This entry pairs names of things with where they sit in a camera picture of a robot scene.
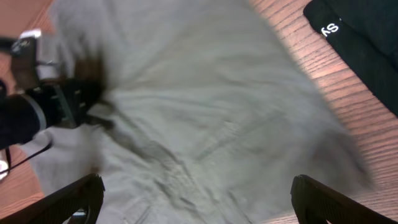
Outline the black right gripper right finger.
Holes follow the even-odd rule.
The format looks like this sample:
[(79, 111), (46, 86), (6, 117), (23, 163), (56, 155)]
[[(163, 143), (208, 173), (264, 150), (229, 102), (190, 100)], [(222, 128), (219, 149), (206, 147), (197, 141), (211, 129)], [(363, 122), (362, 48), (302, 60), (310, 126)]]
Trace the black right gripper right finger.
[(307, 175), (294, 177), (290, 194), (300, 224), (397, 224)]

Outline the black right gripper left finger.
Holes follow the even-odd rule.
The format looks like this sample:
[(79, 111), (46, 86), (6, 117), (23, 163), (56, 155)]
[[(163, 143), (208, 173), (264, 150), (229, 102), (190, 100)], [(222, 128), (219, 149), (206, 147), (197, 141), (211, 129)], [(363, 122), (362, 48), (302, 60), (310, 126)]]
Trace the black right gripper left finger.
[(105, 187), (98, 174), (89, 174), (51, 195), (1, 219), (1, 224), (95, 224)]

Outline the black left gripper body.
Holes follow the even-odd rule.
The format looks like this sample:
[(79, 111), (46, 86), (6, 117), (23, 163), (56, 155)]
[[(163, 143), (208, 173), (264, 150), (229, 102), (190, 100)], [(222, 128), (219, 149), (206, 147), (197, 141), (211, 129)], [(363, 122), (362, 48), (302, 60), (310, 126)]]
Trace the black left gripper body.
[(41, 128), (77, 128), (90, 120), (88, 111), (101, 96), (101, 86), (93, 80), (67, 78), (47, 80), (26, 91)]

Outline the grey shorts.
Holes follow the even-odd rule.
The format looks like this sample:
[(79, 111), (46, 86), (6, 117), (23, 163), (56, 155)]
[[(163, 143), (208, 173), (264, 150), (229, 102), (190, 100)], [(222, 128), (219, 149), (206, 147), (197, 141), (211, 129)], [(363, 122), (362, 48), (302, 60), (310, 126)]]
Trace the grey shorts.
[(260, 223), (306, 174), (371, 178), (353, 138), (246, 1), (55, 1), (69, 76), (105, 85), (111, 129), (50, 128), (31, 165), (45, 195), (97, 172), (99, 223)]

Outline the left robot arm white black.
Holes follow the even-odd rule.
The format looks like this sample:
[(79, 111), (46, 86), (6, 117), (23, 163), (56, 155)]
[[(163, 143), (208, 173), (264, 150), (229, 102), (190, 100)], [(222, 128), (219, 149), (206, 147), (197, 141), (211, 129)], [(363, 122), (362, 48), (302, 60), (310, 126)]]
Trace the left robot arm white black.
[(1, 149), (25, 144), (52, 126), (74, 129), (88, 119), (101, 87), (89, 80), (52, 80), (1, 99)]

